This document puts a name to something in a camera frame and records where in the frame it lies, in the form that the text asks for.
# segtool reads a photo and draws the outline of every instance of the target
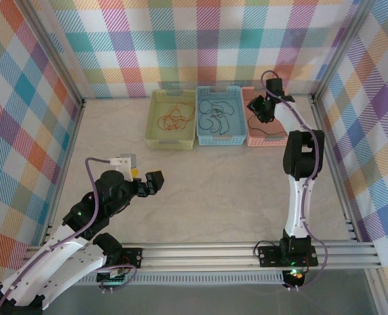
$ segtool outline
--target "yellow basket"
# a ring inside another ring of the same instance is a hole
[[[192,150],[195,140],[196,110],[194,118],[184,129],[163,130],[158,121],[178,103],[196,106],[195,90],[154,90],[148,112],[145,140],[150,149]],[[181,114],[189,117],[190,109],[179,106]]]

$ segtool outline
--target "orange cable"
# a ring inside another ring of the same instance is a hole
[[[192,113],[188,118],[182,115],[181,109],[178,107],[179,105],[190,106],[192,108]],[[189,121],[194,119],[195,114],[195,106],[192,104],[179,102],[176,105],[170,107],[169,111],[166,115],[161,116],[157,125],[162,130],[175,130],[175,129],[185,129],[186,125]]]

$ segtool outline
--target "aluminum rail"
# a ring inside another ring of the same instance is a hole
[[[140,272],[221,272],[289,270],[291,267],[261,268],[253,256],[256,242],[238,243],[126,243],[124,247],[141,247]],[[356,241],[326,241],[328,246],[327,269],[381,268],[373,243]],[[319,262],[324,259],[324,249],[314,243]],[[29,247],[25,260],[40,247]]]

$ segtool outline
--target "pink basket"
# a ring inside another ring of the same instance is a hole
[[[249,122],[247,123],[248,146],[285,146],[288,135],[277,119],[271,123],[261,123],[257,117],[253,117],[255,116],[253,112],[246,108],[249,102],[259,95],[265,95],[265,91],[255,91],[253,87],[242,87],[245,116],[246,121]]]

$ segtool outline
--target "mounting plate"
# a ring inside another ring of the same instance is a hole
[[[288,257],[283,258],[281,248],[278,246],[260,246],[258,247],[258,257],[260,267],[307,267],[305,257]],[[316,256],[315,248],[312,246],[311,251],[307,255],[309,266],[318,266],[318,257]]]
[[[127,257],[129,259],[129,262],[124,261],[124,263],[132,264],[138,269],[141,267],[142,248],[123,248],[122,257]]]

